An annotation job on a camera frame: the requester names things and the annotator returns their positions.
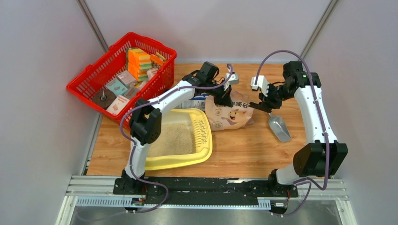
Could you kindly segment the pink cat litter bag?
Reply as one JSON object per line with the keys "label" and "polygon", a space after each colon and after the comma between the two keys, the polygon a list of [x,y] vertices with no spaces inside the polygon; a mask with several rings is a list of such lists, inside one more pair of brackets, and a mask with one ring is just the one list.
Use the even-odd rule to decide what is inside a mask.
{"label": "pink cat litter bag", "polygon": [[205,100],[205,113],[212,131],[239,129],[254,123],[254,109],[249,106],[249,98],[237,91],[231,92],[232,107],[216,105],[214,97]]}

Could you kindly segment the metal litter scoop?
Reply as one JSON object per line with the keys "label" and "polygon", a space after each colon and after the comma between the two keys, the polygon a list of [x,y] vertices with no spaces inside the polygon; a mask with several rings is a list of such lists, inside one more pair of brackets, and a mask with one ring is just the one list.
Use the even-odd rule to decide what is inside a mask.
{"label": "metal litter scoop", "polygon": [[280,116],[274,116],[268,113],[269,120],[268,124],[274,135],[278,138],[280,142],[288,142],[291,140],[291,135],[288,131],[285,121]]}

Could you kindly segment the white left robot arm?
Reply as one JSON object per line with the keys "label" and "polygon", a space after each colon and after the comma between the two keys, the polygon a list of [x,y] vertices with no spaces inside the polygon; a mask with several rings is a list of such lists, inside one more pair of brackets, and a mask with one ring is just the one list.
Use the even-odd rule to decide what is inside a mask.
{"label": "white left robot arm", "polygon": [[219,68],[206,61],[199,70],[185,75],[173,88],[158,97],[136,101],[134,108],[124,117],[130,116],[130,134],[122,135],[133,144],[126,167],[121,179],[125,188],[133,195],[143,190],[145,163],[149,148],[161,134],[161,121],[172,109],[180,103],[193,98],[200,93],[213,96],[216,104],[232,107],[230,97],[231,86],[227,83],[234,74],[233,66],[227,65],[228,76],[221,83],[215,81]]}

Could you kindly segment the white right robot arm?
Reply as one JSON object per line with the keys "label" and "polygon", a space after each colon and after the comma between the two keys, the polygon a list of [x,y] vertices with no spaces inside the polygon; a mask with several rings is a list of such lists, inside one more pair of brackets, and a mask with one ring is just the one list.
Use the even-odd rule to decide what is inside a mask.
{"label": "white right robot arm", "polygon": [[324,190],[329,176],[336,174],[347,156],[347,145],[338,140],[329,124],[318,74],[305,71],[300,61],[290,61],[283,66],[283,78],[281,85],[275,85],[257,74],[250,82],[252,90],[259,91],[260,99],[258,104],[251,102],[250,107],[271,113],[283,101],[293,98],[299,105],[306,133],[306,144],[295,153],[292,164],[270,174],[268,191],[280,196],[286,185],[314,183],[314,177],[324,178],[323,185],[318,186]]}

